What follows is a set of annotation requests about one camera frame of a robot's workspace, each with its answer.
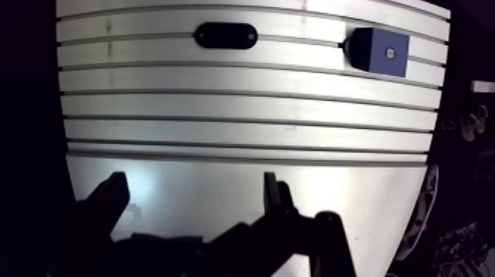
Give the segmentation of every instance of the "metal slat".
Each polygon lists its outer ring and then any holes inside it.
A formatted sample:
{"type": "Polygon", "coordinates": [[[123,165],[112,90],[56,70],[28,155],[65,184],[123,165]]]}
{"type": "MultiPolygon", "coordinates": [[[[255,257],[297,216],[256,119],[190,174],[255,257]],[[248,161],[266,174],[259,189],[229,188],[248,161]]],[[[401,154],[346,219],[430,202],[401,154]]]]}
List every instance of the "metal slat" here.
{"type": "Polygon", "coordinates": [[[61,91],[194,90],[225,94],[272,94],[283,97],[328,97],[436,109],[441,92],[411,85],[335,74],[219,67],[155,67],[66,71],[61,91]]]}
{"type": "MultiPolygon", "coordinates": [[[[350,30],[363,25],[305,15],[235,10],[165,10],[80,18],[57,23],[57,41],[87,40],[129,35],[193,33],[207,21],[244,22],[260,35],[305,38],[342,43],[350,30]]],[[[447,46],[410,37],[413,57],[446,62],[447,46]]]]}
{"type": "MultiPolygon", "coordinates": [[[[132,232],[213,239],[263,214],[263,172],[291,189],[301,214],[335,211],[343,220],[358,276],[387,272],[424,178],[424,167],[279,166],[136,161],[67,156],[76,199],[85,199],[112,171],[127,175],[130,205],[112,237],[132,232]]],[[[309,263],[291,259],[277,276],[309,277],[309,263]]]]}
{"type": "Polygon", "coordinates": [[[367,125],[433,130],[436,113],[375,105],[273,97],[124,94],[62,97],[66,116],[154,116],[367,125]]]}
{"type": "Polygon", "coordinates": [[[123,155],[148,154],[150,157],[207,157],[247,158],[286,161],[350,161],[350,162],[398,162],[425,163],[424,154],[387,154],[372,152],[267,150],[220,147],[179,147],[166,145],[139,145],[122,143],[69,142],[69,151],[116,152],[123,155]]]}
{"type": "MultiPolygon", "coordinates": [[[[358,71],[347,65],[342,49],[278,41],[259,41],[252,49],[232,51],[202,49],[190,38],[169,38],[62,46],[57,53],[59,66],[62,67],[111,67],[118,63],[142,66],[149,63],[213,63],[212,66],[235,63],[252,67],[275,65],[297,70],[305,67],[307,70],[358,71]]],[[[406,79],[442,86],[444,72],[441,67],[409,61],[406,79]]]]}
{"type": "Polygon", "coordinates": [[[192,4],[222,4],[278,9],[307,10],[314,13],[344,16],[417,32],[443,41],[449,39],[449,24],[423,13],[403,9],[393,4],[367,0],[58,0],[59,17],[97,11],[175,6],[192,4]]]}
{"type": "Polygon", "coordinates": [[[439,6],[435,6],[426,1],[416,1],[416,0],[386,0],[395,2],[398,4],[403,4],[404,6],[413,7],[418,10],[423,10],[428,13],[438,15],[442,18],[449,19],[450,11],[439,6]]]}
{"type": "Polygon", "coordinates": [[[224,122],[65,120],[70,139],[124,139],[189,143],[426,152],[432,135],[341,127],[224,122]]]}

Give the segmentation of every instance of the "horizontal groove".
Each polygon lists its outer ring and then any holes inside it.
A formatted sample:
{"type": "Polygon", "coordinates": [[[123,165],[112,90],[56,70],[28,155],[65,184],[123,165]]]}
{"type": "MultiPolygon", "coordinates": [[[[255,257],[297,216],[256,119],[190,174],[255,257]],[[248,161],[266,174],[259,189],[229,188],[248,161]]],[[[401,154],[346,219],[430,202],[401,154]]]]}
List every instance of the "horizontal groove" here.
{"type": "Polygon", "coordinates": [[[344,102],[352,104],[364,104],[364,105],[375,105],[382,107],[391,108],[404,108],[414,111],[430,111],[435,112],[435,108],[425,108],[415,105],[405,105],[397,104],[394,102],[383,102],[375,100],[366,99],[354,99],[354,98],[343,98],[343,97],[327,97],[321,95],[311,95],[311,94],[286,94],[286,93],[276,93],[272,91],[232,91],[232,90],[196,90],[196,89],[130,89],[130,90],[119,90],[119,89],[107,89],[107,90],[92,90],[92,91],[63,91],[63,95],[66,96],[79,96],[79,95],[119,95],[119,94],[198,94],[198,95],[217,95],[217,96],[252,96],[252,97],[278,97],[287,99],[303,99],[303,100],[321,100],[321,101],[332,101],[332,102],[344,102]]]}
{"type": "Polygon", "coordinates": [[[182,122],[230,122],[240,124],[266,124],[266,125],[300,125],[315,127],[339,127],[362,130],[381,130],[402,133],[431,133],[432,130],[386,127],[378,125],[343,124],[332,122],[311,122],[304,120],[282,120],[282,119],[250,119],[232,117],[211,117],[211,116],[121,116],[121,115],[90,115],[90,116],[64,116],[66,119],[87,119],[87,120],[135,120],[135,121],[182,121],[182,122]]]}
{"type": "Polygon", "coordinates": [[[444,63],[439,63],[439,62],[435,62],[433,60],[423,59],[422,57],[408,56],[407,59],[418,62],[418,63],[429,64],[431,66],[438,66],[438,67],[446,68],[444,63]]]}
{"type": "Polygon", "coordinates": [[[286,164],[294,166],[364,166],[364,167],[423,167],[421,162],[387,162],[387,161],[312,161],[296,159],[272,159],[272,158],[229,158],[201,155],[167,155],[150,152],[127,151],[90,151],[71,150],[67,153],[72,156],[92,158],[125,158],[134,160],[180,160],[180,161],[213,161],[237,164],[286,164]]]}
{"type": "Polygon", "coordinates": [[[415,13],[422,13],[424,15],[428,15],[429,17],[433,17],[433,18],[436,18],[436,19],[439,19],[442,21],[448,20],[447,18],[444,18],[442,15],[437,15],[436,13],[432,13],[432,12],[429,12],[427,10],[422,10],[422,9],[417,8],[417,7],[407,6],[406,4],[401,4],[401,3],[397,3],[397,2],[393,2],[393,1],[387,1],[387,0],[371,0],[371,1],[387,4],[387,5],[394,6],[394,7],[400,7],[401,9],[410,10],[410,11],[415,12],[415,13]]]}
{"type": "MultiPolygon", "coordinates": [[[[88,43],[101,43],[101,42],[113,42],[113,41],[139,41],[139,40],[154,40],[154,39],[166,39],[166,38],[193,38],[193,34],[189,32],[176,32],[176,33],[159,33],[159,34],[143,34],[143,35],[114,35],[103,38],[83,38],[79,40],[63,41],[61,46],[76,46],[88,43]]],[[[290,43],[302,43],[318,46],[327,46],[334,48],[342,48],[342,42],[336,41],[322,41],[311,38],[296,38],[286,37],[280,35],[260,35],[260,41],[278,41],[278,42],[290,42],[290,43]]],[[[408,60],[414,60],[419,63],[429,64],[431,66],[445,67],[443,63],[435,62],[433,60],[424,59],[421,57],[408,56],[408,60]]]]}
{"type": "Polygon", "coordinates": [[[168,32],[156,34],[140,34],[140,35],[111,35],[100,38],[83,38],[70,41],[61,41],[61,46],[73,46],[87,43],[99,43],[110,41],[136,41],[136,40],[152,40],[160,38],[193,38],[191,32],[168,32]]]}
{"type": "Polygon", "coordinates": [[[136,63],[99,63],[84,66],[64,66],[63,71],[76,71],[86,69],[112,69],[112,68],[125,68],[125,67],[162,67],[162,66],[214,66],[214,67],[238,67],[249,69],[278,69],[278,70],[290,70],[290,71],[305,71],[324,74],[336,74],[350,77],[362,77],[372,80],[382,80],[394,83],[402,83],[406,85],[416,85],[422,88],[441,89],[436,85],[430,85],[426,83],[420,83],[416,81],[406,80],[399,77],[389,77],[380,74],[364,73],[359,71],[343,71],[336,69],[322,69],[309,66],[293,66],[293,65],[279,65],[274,63],[247,63],[247,62],[136,62],[136,63]]]}
{"type": "Polygon", "coordinates": [[[188,4],[188,5],[169,5],[169,6],[163,6],[163,5],[158,5],[158,6],[149,6],[149,7],[131,7],[131,8],[122,8],[122,9],[115,9],[115,10],[105,10],[105,11],[98,11],[98,12],[89,12],[89,13],[80,13],[78,15],[69,15],[66,17],[62,17],[62,21],[68,21],[68,20],[73,20],[73,19],[80,19],[80,18],[91,18],[95,16],[101,16],[101,15],[115,15],[115,14],[123,14],[123,13],[140,13],[140,12],[149,12],[149,11],[160,11],[160,10],[236,10],[236,11],[254,11],[254,12],[266,12],[266,13],[282,13],[282,14],[290,14],[290,15],[302,15],[302,16],[312,16],[312,17],[318,17],[318,18],[326,18],[326,19],[333,19],[333,20],[340,20],[348,23],[355,23],[355,24],[363,24],[367,25],[369,27],[377,27],[380,29],[386,29],[388,31],[392,32],[399,32],[401,34],[405,35],[411,35],[415,36],[417,38],[424,38],[428,41],[434,41],[437,43],[445,43],[444,40],[441,40],[440,38],[434,38],[429,35],[424,35],[418,32],[413,32],[409,30],[405,30],[402,28],[398,27],[392,27],[389,25],[385,24],[380,24],[372,21],[366,21],[358,18],[351,18],[347,16],[342,16],[342,15],[331,15],[327,13],[317,13],[317,12],[310,12],[310,11],[303,11],[303,10],[290,10],[290,9],[284,9],[284,8],[277,8],[277,7],[254,7],[254,6],[242,6],[242,5],[225,5],[225,4],[188,4]]]}
{"type": "Polygon", "coordinates": [[[301,150],[301,151],[335,151],[335,152],[357,152],[357,153],[385,153],[385,154],[419,154],[425,155],[424,151],[408,150],[376,150],[376,149],[354,149],[338,147],[293,147],[277,145],[257,145],[257,144],[221,144],[221,143],[203,143],[203,142],[182,142],[182,141],[136,141],[126,139],[86,139],[86,138],[68,138],[68,142],[95,143],[95,144],[135,144],[135,145],[154,145],[170,147],[211,147],[211,148],[231,148],[231,149],[256,149],[256,150],[301,150]]]}

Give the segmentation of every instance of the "black oval cutout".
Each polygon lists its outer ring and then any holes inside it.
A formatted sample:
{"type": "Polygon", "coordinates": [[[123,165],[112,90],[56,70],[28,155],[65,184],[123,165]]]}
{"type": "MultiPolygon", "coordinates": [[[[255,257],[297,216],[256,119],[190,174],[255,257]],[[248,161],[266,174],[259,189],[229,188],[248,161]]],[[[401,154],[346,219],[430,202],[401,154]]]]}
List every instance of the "black oval cutout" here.
{"type": "Polygon", "coordinates": [[[258,41],[258,32],[246,23],[206,22],[196,29],[194,39],[203,48],[249,49],[258,41]]]}

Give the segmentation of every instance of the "dark background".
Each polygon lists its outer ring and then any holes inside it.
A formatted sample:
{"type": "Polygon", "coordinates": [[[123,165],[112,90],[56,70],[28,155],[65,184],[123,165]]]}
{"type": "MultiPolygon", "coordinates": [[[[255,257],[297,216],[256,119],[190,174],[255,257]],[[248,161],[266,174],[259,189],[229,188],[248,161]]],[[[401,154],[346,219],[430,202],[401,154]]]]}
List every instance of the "dark background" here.
{"type": "MultiPolygon", "coordinates": [[[[431,1],[452,11],[446,80],[430,161],[440,165],[439,195],[428,230],[411,257],[393,267],[401,276],[434,276],[429,257],[435,237],[478,221],[495,246],[495,181],[473,180],[481,152],[495,150],[495,121],[472,143],[459,130],[441,130],[479,104],[495,111],[495,94],[473,94],[472,80],[495,82],[495,3],[490,0],[431,1]]],[[[69,207],[74,202],[57,80],[55,0],[1,4],[0,80],[4,143],[0,191],[0,276],[45,276],[58,255],[69,207]]]]}

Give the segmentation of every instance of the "metal plate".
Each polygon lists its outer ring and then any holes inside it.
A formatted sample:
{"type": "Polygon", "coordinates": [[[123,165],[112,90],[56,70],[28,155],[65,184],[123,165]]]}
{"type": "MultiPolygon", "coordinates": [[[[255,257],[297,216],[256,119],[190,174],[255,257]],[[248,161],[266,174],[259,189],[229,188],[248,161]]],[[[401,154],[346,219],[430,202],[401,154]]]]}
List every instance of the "metal plate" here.
{"type": "MultiPolygon", "coordinates": [[[[249,67],[275,65],[287,69],[349,70],[342,49],[289,43],[259,41],[248,50],[202,49],[190,38],[114,41],[62,46],[57,50],[59,66],[115,66],[116,63],[145,66],[149,63],[235,63],[249,67]]],[[[445,69],[409,61],[406,79],[442,86],[445,69]]]]}
{"type": "Polygon", "coordinates": [[[103,10],[192,4],[221,4],[306,10],[314,13],[338,15],[346,18],[355,18],[361,21],[384,24],[399,29],[409,30],[411,32],[417,32],[443,41],[449,39],[449,24],[443,20],[409,9],[397,7],[397,5],[367,0],[58,0],[57,15],[63,17],[103,10]]]}
{"type": "MultiPolygon", "coordinates": [[[[204,236],[263,213],[263,172],[292,191],[299,212],[336,211],[343,220],[358,276],[385,275],[418,196],[425,169],[277,166],[67,157],[76,198],[84,199],[112,171],[124,171],[130,205],[112,235],[204,236]]],[[[291,259],[278,276],[309,277],[307,260],[291,259]]]]}
{"type": "Polygon", "coordinates": [[[179,147],[165,145],[143,145],[123,143],[85,143],[69,142],[69,151],[99,152],[117,155],[141,156],[143,158],[163,159],[167,157],[191,158],[225,158],[268,160],[272,163],[289,163],[314,161],[315,164],[370,163],[425,163],[424,154],[387,154],[372,152],[338,152],[338,151],[302,151],[302,150],[268,150],[221,147],[179,147]]]}
{"type": "Polygon", "coordinates": [[[433,130],[436,113],[321,100],[198,94],[120,94],[62,97],[66,116],[166,117],[271,121],[306,125],[365,125],[433,130]]]}
{"type": "Polygon", "coordinates": [[[432,135],[339,127],[223,122],[65,120],[70,139],[114,139],[313,148],[425,152],[432,135]]]}
{"type": "Polygon", "coordinates": [[[450,18],[450,11],[439,6],[435,6],[426,1],[416,1],[416,0],[387,0],[395,2],[397,4],[403,4],[404,6],[413,7],[424,12],[428,12],[434,15],[438,15],[442,18],[450,18]]]}
{"type": "MultiPolygon", "coordinates": [[[[350,30],[356,27],[366,27],[335,19],[296,14],[236,10],[161,10],[61,21],[57,23],[57,41],[193,33],[200,24],[209,21],[251,24],[260,35],[264,36],[338,43],[345,40],[350,30]]],[[[445,63],[447,46],[411,36],[409,52],[413,57],[445,63]]]]}
{"type": "Polygon", "coordinates": [[[399,83],[273,69],[153,67],[60,72],[61,91],[194,91],[269,94],[281,97],[347,99],[436,109],[441,92],[399,83]]]}

